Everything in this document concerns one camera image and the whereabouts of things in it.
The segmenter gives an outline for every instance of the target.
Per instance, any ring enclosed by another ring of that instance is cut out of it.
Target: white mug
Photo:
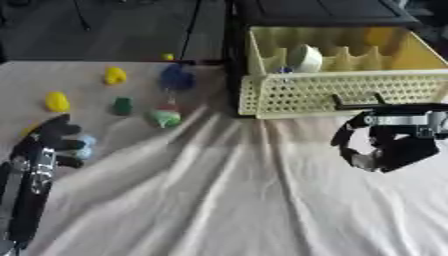
[[[317,48],[301,44],[288,52],[287,66],[294,72],[316,73],[320,71],[323,57]]]

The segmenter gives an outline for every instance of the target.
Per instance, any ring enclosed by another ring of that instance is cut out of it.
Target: plastic crate
[[[239,114],[292,118],[334,112],[332,94],[347,104],[440,102],[448,64],[403,28],[278,28],[249,31],[248,71]],[[324,56],[319,73],[276,74],[299,44]]]

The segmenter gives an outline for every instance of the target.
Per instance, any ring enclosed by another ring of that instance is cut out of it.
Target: green toy
[[[151,115],[157,121],[161,128],[176,126],[181,123],[182,117],[177,110],[177,106],[172,102],[163,104],[151,111]]]
[[[117,116],[129,116],[132,113],[131,99],[123,97],[116,98],[112,110]]]

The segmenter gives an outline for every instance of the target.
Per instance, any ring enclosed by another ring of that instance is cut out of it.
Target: yellow toy
[[[45,106],[52,112],[67,112],[70,110],[70,102],[62,92],[50,92],[45,98]]]
[[[35,123],[35,124],[32,124],[32,125],[26,127],[25,129],[23,129],[20,132],[20,136],[22,136],[22,137],[27,136],[28,133],[30,133],[32,130],[36,129],[38,126],[39,126],[39,124]]]
[[[174,55],[172,53],[165,53],[164,55],[162,55],[162,58],[166,61],[173,61]]]
[[[104,75],[104,82],[107,85],[116,85],[126,82],[127,75],[123,69],[119,67],[106,68],[106,74]]]

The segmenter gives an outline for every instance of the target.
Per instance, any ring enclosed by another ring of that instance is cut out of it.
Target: blue object
[[[85,146],[84,148],[80,150],[76,150],[75,156],[81,160],[87,160],[89,159],[93,154],[92,148]]]
[[[96,144],[96,138],[89,134],[83,134],[83,135],[79,136],[78,140],[84,141],[86,146],[89,146],[89,147]]]
[[[162,71],[160,75],[162,89],[184,91],[194,86],[193,74],[185,72],[182,65],[172,64]]]
[[[279,68],[278,73],[292,73],[292,68],[290,68],[290,67],[281,67],[281,68]]]

